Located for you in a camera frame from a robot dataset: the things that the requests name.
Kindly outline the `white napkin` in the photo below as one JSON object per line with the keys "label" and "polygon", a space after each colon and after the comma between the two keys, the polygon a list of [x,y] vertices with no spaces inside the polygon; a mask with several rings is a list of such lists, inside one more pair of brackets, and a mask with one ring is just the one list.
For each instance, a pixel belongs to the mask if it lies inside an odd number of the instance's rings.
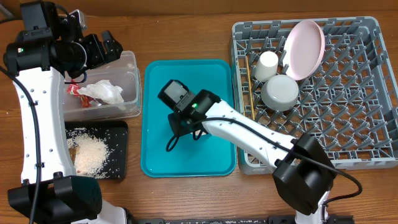
{"label": "white napkin", "polygon": [[113,85],[109,80],[100,80],[94,84],[88,84],[86,87],[81,87],[78,92],[95,100],[92,107],[124,103],[124,98],[121,95],[123,89],[120,86]]}

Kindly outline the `red snack wrapper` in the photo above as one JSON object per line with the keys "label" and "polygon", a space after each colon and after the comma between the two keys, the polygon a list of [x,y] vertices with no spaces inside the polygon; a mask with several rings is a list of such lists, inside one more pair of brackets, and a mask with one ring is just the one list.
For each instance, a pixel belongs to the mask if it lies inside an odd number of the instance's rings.
{"label": "red snack wrapper", "polygon": [[90,96],[79,94],[78,90],[80,88],[80,85],[77,84],[74,79],[72,79],[72,83],[68,85],[67,93],[79,99],[81,108],[92,107],[95,103],[95,100]]}

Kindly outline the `wooden chopstick diagonal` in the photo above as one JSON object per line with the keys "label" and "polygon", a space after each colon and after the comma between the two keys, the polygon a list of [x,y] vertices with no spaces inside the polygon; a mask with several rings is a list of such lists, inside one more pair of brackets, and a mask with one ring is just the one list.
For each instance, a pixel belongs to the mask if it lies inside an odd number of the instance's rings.
{"label": "wooden chopstick diagonal", "polygon": [[255,111],[254,111],[254,103],[253,103],[253,94],[252,94],[252,82],[251,82],[251,67],[249,65],[249,56],[246,55],[246,72],[247,72],[247,81],[248,81],[248,90],[249,90],[249,101],[251,107],[251,119],[255,120]]}

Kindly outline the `grey-white bowl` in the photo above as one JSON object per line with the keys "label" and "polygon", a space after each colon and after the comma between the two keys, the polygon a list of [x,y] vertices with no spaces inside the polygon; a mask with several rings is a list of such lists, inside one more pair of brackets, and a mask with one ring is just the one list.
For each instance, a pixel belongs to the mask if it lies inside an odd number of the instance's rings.
{"label": "grey-white bowl", "polygon": [[274,111],[287,111],[298,100],[299,86],[287,75],[276,75],[265,82],[261,88],[261,100]]}

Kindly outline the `white cup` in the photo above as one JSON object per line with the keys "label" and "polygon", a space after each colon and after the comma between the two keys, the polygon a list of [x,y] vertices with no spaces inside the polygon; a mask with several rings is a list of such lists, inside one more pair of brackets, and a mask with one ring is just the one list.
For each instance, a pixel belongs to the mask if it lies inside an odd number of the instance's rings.
{"label": "white cup", "polygon": [[254,77],[260,82],[266,82],[276,75],[279,58],[276,53],[267,51],[263,52],[256,65]]}

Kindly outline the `pink plate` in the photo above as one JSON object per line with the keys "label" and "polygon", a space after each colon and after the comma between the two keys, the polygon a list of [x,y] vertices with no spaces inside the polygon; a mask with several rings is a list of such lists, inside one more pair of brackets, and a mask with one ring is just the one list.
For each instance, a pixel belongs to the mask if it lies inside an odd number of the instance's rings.
{"label": "pink plate", "polygon": [[303,80],[319,67],[325,51],[325,36],[320,26],[312,20],[299,22],[289,33],[284,45],[283,66],[286,75]]}

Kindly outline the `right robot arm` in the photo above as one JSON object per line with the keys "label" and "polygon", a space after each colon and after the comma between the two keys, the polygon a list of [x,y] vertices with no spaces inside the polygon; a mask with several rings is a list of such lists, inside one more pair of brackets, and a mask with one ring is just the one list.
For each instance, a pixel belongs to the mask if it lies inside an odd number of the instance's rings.
{"label": "right robot arm", "polygon": [[272,172],[279,196],[296,211],[296,223],[326,223],[325,202],[336,174],[320,143],[309,134],[295,138],[273,131],[234,110],[208,90],[158,95],[176,120],[170,151],[178,138],[201,130],[254,156]]}

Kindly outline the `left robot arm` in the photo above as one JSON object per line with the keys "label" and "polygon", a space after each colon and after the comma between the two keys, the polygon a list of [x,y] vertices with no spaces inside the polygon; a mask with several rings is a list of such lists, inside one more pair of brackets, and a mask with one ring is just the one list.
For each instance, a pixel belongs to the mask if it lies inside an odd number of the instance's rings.
{"label": "left robot arm", "polygon": [[7,46],[2,71],[19,95],[24,137],[21,186],[8,200],[31,223],[134,221],[102,198],[96,179],[76,174],[63,117],[65,77],[115,61],[122,50],[110,32],[82,36],[78,28],[31,28]]}

